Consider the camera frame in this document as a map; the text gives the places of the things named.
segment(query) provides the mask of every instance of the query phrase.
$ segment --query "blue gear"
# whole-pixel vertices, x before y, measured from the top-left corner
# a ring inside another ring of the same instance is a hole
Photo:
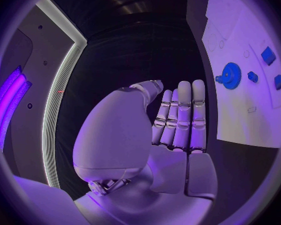
[[[242,71],[240,67],[233,62],[229,62],[222,72],[223,85],[227,89],[236,89],[242,79]]]

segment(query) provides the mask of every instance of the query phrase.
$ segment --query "blue cube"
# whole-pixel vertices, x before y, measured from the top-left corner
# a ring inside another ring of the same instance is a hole
[[[266,62],[267,65],[271,65],[275,59],[276,59],[276,55],[275,53],[269,48],[267,47],[261,54],[263,60]]]
[[[281,89],[281,75],[280,74],[275,77],[275,86],[276,86],[277,90]]]

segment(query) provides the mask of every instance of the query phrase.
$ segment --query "purple light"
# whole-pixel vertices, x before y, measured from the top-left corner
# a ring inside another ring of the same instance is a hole
[[[3,85],[0,87],[0,102],[4,97],[5,93],[9,89],[9,87],[13,84],[13,82],[17,79],[17,77],[22,73],[21,66],[18,66],[6,79]]]
[[[0,102],[0,125],[9,104],[25,81],[26,77],[23,74],[19,75],[4,93]]]
[[[20,101],[28,91],[28,89],[32,86],[32,83],[27,81],[25,82],[20,89],[17,91],[17,93],[14,95],[12,101],[10,102],[6,113],[2,119],[1,126],[0,126],[0,149],[3,150],[4,147],[4,141],[5,141],[5,136],[6,132],[9,126],[9,123],[13,117],[13,114],[18,107]]]

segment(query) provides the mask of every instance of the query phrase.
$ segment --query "robot finger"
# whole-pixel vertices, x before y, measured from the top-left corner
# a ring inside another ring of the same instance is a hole
[[[193,119],[191,127],[190,150],[192,153],[204,153],[206,150],[206,109],[205,84],[202,80],[192,83]]]
[[[154,145],[158,145],[160,143],[168,119],[172,95],[173,92],[171,90],[166,90],[163,93],[162,102],[152,126],[152,144]]]
[[[173,140],[175,151],[185,151],[191,127],[192,88],[188,81],[181,81],[178,85],[178,120]]]
[[[160,143],[165,144],[167,146],[173,145],[177,119],[178,119],[178,89],[175,89],[172,94],[169,113],[160,139]]]

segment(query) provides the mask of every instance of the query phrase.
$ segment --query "blue shape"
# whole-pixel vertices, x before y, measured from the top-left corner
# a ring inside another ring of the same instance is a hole
[[[222,81],[225,88],[233,90],[238,87],[242,79],[240,67],[233,62],[229,62],[223,69]]]
[[[218,82],[219,84],[222,84],[223,83],[222,76],[216,76],[215,81]]]
[[[277,90],[281,89],[281,75],[280,74],[275,77],[275,86],[276,86]]]
[[[275,53],[269,48],[267,47],[261,54],[263,60],[266,62],[267,65],[271,65],[275,59],[276,59],[276,55]]]
[[[248,79],[250,79],[252,82],[254,82],[254,83],[257,83],[257,81],[258,81],[258,76],[254,73],[254,72],[252,72],[252,71],[250,71],[249,73],[248,73]]]

